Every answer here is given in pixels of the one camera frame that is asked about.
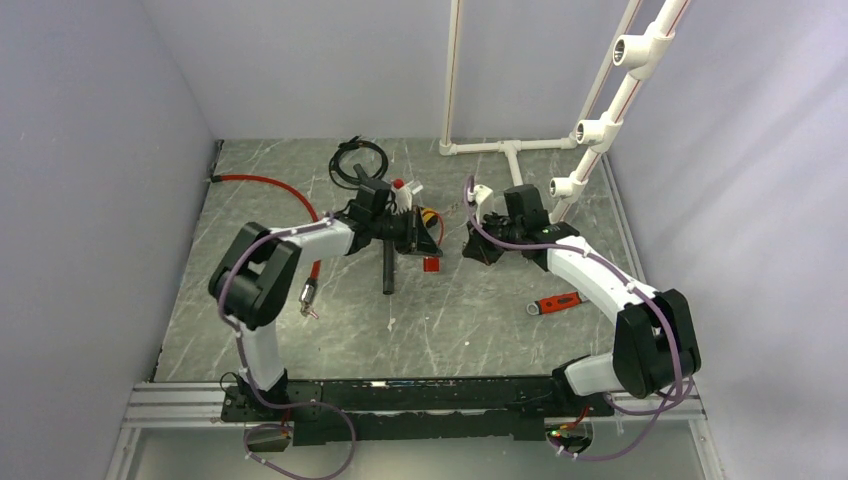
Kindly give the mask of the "yellow padlock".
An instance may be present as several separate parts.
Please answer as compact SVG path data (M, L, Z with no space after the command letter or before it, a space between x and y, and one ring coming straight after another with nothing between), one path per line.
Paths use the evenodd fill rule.
M427 229L433 228L439 224L439 214L430 208L419 209L421 220Z

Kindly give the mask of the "small silver keys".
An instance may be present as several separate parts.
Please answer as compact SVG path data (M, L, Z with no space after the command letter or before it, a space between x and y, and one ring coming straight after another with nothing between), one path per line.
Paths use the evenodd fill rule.
M300 306L300 314L304 318L313 318L313 319L319 319L320 318L319 314L314 310L314 308L311 304L302 304Z

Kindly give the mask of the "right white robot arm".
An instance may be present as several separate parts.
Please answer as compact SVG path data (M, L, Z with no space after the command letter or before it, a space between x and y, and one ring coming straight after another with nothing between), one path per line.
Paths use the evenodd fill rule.
M639 399L665 392L668 401L680 401L702 365L685 296L639 281L568 223L550 222L536 187L506 190L506 214L494 211L493 197L490 188L467 178L462 193L469 235L464 257L492 265L504 253L518 252L568 283L614 328L609 352L573 359L553 371L555 409L574 415L591 395L612 392Z

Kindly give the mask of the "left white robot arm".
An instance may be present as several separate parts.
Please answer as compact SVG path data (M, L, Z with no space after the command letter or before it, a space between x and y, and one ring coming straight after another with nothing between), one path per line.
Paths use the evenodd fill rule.
M392 211L392 193L391 184L366 179L342 210L312 223L269 229L249 222L217 266L208 291L235 332L247 404L261 419L275 419L287 406L288 376L275 322L301 265L352 255L374 240L390 242L401 255L441 257L419 207Z

